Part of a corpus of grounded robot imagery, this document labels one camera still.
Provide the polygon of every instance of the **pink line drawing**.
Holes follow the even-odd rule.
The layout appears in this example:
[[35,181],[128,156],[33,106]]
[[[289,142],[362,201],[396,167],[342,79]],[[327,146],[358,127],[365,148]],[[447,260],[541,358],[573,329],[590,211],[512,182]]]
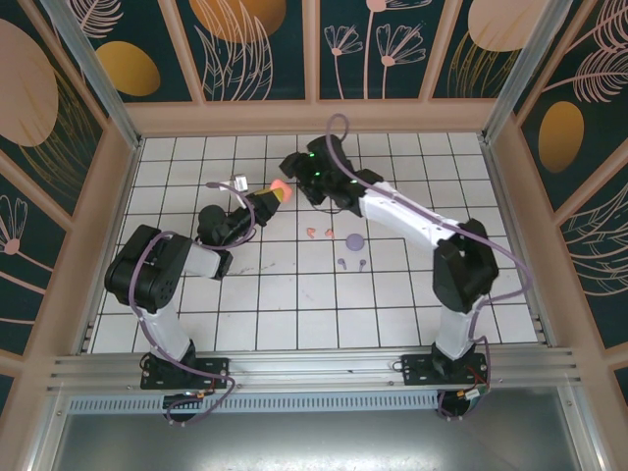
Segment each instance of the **pink line drawing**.
[[[27,215],[28,205],[25,201],[16,198],[15,204],[12,206],[6,194],[0,196],[0,254],[7,256],[18,255],[33,265],[52,272],[51,267],[32,259],[20,251],[20,242],[24,234]],[[0,278],[39,294],[45,294],[46,292],[44,288],[36,287],[4,272],[0,272]]]
[[575,41],[567,52],[589,36],[599,49],[580,64],[576,75],[546,86],[546,92],[568,83],[579,101],[610,103],[628,84],[628,5],[625,0],[604,0],[596,26]]
[[358,41],[359,34],[355,30],[355,25],[340,26],[338,31],[334,26],[327,26],[324,29],[325,40],[327,45],[330,46],[330,50],[334,55],[334,65],[336,67],[336,83],[338,84],[338,92],[340,99],[344,99],[344,93],[342,93],[342,85],[340,83],[340,71],[338,68],[338,57],[345,54],[353,54],[359,52],[363,48],[362,41]]
[[364,99],[369,98],[369,52],[371,45],[371,32],[373,29],[373,16],[386,10],[411,10],[430,5],[432,0],[366,0],[366,6],[370,10],[369,23],[366,26],[366,47],[364,48]]
[[386,78],[389,67],[412,64],[425,59],[421,27],[398,26],[391,36],[391,25],[379,26],[376,30],[377,47],[380,51],[384,77],[382,78],[382,98],[386,98]]
[[565,224],[563,236],[583,291],[611,296],[628,290],[628,184]]
[[[241,2],[238,14],[226,0],[214,3],[220,20],[216,6],[198,0],[205,24],[216,35],[194,27],[205,52],[203,89],[211,101],[248,101],[258,91],[264,91],[261,99],[265,100],[273,85],[273,53],[266,29],[257,18],[251,18]],[[229,40],[220,41],[217,36]],[[233,91],[230,86],[236,83]]]
[[20,321],[18,319],[7,319],[4,317],[0,317],[0,322],[6,322],[8,324],[24,324],[27,326],[32,326],[35,323],[35,321]]

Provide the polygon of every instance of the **white grid mat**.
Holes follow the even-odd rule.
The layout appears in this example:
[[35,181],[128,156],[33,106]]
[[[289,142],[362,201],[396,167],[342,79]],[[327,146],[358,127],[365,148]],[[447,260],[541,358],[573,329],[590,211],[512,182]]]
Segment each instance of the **white grid mat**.
[[[203,183],[245,174],[249,189],[259,189],[282,178],[282,159],[317,136],[147,139],[116,252],[140,224],[195,236],[204,206],[236,209],[227,192]],[[447,217],[480,220],[491,239],[509,248],[474,133],[350,134],[343,148],[356,170],[375,171]],[[328,200],[322,209],[334,208]],[[316,230],[314,239],[307,228]],[[334,240],[326,236],[329,229]],[[353,233],[366,239],[359,252],[345,245]],[[432,254],[377,223],[316,211],[295,191],[268,226],[232,254],[221,283],[195,277],[179,283],[175,303],[199,351],[429,345],[435,339],[440,314]],[[360,260],[366,261],[362,273]],[[499,254],[497,262],[493,294],[519,288],[512,263]],[[538,341],[523,296],[485,307],[476,332],[492,343]],[[103,296],[88,351],[147,349],[130,310],[112,294]]]

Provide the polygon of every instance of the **gray floor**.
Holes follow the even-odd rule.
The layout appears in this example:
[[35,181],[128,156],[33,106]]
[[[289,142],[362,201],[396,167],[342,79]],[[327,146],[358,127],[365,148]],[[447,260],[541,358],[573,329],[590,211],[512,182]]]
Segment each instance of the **gray floor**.
[[456,423],[433,410],[218,414],[188,429],[161,417],[73,416],[54,469],[580,469],[555,392],[495,391],[476,412]]

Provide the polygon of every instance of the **enclosure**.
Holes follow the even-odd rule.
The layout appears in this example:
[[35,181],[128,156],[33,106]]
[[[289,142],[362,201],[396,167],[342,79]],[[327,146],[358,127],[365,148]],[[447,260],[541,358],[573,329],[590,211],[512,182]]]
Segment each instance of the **enclosure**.
[[[624,469],[626,31],[626,0],[4,2],[0,468]],[[462,424],[394,368],[439,330],[432,253],[279,168],[335,113],[354,169],[481,221],[534,275],[494,300],[525,283],[497,254],[476,331],[494,391]],[[294,194],[221,281],[177,284],[183,330],[237,383],[195,434],[139,387],[150,344],[104,279],[140,225],[195,237],[204,207],[234,212],[205,184],[235,175]],[[186,459],[133,453],[131,429]]]

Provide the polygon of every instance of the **dark teal wall panel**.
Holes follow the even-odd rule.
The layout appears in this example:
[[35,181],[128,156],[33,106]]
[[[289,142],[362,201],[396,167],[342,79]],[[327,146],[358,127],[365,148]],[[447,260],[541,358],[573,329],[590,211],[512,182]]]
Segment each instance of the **dark teal wall panel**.
[[628,341],[628,166],[561,230],[604,347]]
[[554,210],[628,137],[628,17],[608,16],[622,6],[598,2],[522,125]]
[[[54,125],[47,137],[36,145],[34,144],[39,142],[39,138],[17,139],[10,128],[2,126],[0,150],[63,209],[73,214],[102,129],[17,2],[3,4],[0,10],[0,28],[5,38],[15,37],[16,32],[20,34],[21,31],[36,43],[28,46],[24,41],[11,44],[10,40],[5,40],[0,44],[0,47],[25,49],[24,52],[16,54],[13,64],[2,65],[5,68],[2,74],[16,74],[21,78],[12,82],[15,90],[6,87],[0,90],[0,99],[9,102],[8,100],[15,96],[35,97],[26,101],[16,101],[13,105],[15,109],[3,108],[4,124],[6,125],[11,118],[20,120],[19,126],[24,128],[23,134],[41,138],[46,135],[42,129],[51,123]],[[40,54],[41,51],[45,58],[41,59],[44,57],[41,56],[34,59],[32,53]],[[31,67],[35,67],[32,62],[35,60],[36,67],[42,68],[40,75],[30,72]],[[50,84],[50,79],[46,79],[46,76],[56,81],[56,92],[53,83],[50,95],[43,96],[41,86]],[[50,116],[50,110],[54,110],[55,106],[56,119],[54,114]]]
[[65,231],[0,176],[0,349],[22,355]]
[[[232,0],[191,3],[196,12],[190,0],[177,0],[208,101],[305,98],[301,0],[259,4],[248,0],[242,4],[244,16]],[[205,20],[201,11],[212,20]],[[238,18],[246,18],[250,23]]]
[[321,99],[418,98],[443,4],[388,2],[372,12],[366,2],[322,0]]

